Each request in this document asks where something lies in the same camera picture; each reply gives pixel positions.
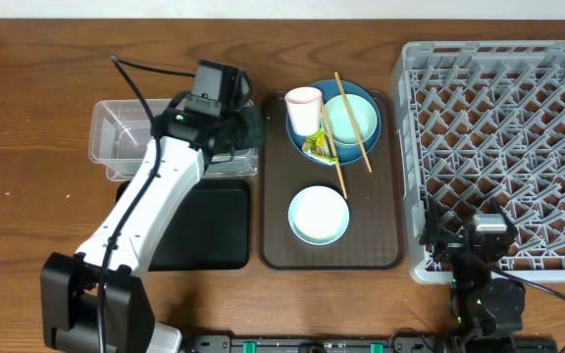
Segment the yellow green snack wrapper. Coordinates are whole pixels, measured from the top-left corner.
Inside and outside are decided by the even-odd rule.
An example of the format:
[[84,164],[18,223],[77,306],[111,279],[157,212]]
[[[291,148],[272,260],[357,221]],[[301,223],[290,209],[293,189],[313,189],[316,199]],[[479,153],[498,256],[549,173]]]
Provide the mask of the yellow green snack wrapper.
[[306,137],[301,150],[307,157],[321,164],[332,166],[338,162],[330,151],[330,143],[321,127],[316,133]]

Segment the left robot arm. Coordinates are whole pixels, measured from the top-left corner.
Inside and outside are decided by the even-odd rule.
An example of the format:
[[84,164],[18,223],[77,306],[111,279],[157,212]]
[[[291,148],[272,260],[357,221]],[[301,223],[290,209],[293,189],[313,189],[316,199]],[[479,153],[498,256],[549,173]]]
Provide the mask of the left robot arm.
[[143,161],[113,210],[73,256],[40,273],[43,340],[61,352],[177,352],[181,332],[155,319],[144,288],[175,212],[214,155],[259,148],[262,110],[170,104],[151,120]]

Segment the pink cup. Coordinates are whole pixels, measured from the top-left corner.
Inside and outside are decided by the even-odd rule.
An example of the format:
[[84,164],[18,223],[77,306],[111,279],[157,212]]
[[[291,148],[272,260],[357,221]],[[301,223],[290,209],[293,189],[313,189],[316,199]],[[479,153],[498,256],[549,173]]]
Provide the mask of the pink cup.
[[316,133],[320,128],[322,91],[304,86],[291,89],[284,96],[293,131],[302,136]]

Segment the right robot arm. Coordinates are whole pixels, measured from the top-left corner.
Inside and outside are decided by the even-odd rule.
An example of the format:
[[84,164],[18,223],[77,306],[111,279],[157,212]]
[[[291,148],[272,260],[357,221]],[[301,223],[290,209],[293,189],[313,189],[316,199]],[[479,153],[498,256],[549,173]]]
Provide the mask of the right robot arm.
[[504,257],[518,234],[498,203],[491,214],[476,214],[456,231],[439,224],[437,203],[429,200],[419,243],[432,248],[436,262],[449,263],[453,330],[436,352],[514,352],[513,333],[523,327],[526,289],[507,277],[493,277],[490,265]]

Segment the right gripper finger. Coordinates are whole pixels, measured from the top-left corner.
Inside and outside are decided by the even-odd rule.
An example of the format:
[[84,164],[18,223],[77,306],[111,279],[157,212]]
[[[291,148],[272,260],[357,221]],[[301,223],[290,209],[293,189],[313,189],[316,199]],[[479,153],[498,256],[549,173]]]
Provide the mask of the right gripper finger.
[[426,215],[426,225],[424,229],[424,243],[432,244],[440,237],[440,225],[437,216],[436,202],[433,197],[428,199],[429,209]]
[[498,201],[495,197],[490,199],[490,204],[491,204],[494,212],[496,214],[500,215],[502,217],[502,219],[504,220],[507,230],[516,230],[517,229],[515,227],[515,225],[511,222],[511,220],[509,219],[507,214],[504,212],[503,208],[499,205],[499,203],[498,203]]

